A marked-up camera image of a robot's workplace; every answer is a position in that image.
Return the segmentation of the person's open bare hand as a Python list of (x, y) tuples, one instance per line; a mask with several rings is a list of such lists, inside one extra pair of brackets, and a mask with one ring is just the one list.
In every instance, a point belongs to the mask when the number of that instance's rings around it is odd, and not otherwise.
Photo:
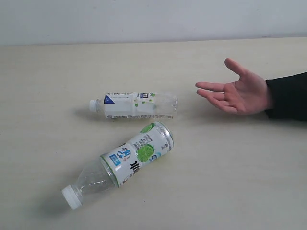
[(216, 108), (236, 115), (253, 115), (271, 109), (273, 100), (266, 81), (230, 58), (225, 66), (239, 79), (231, 83), (197, 82), (197, 94)]

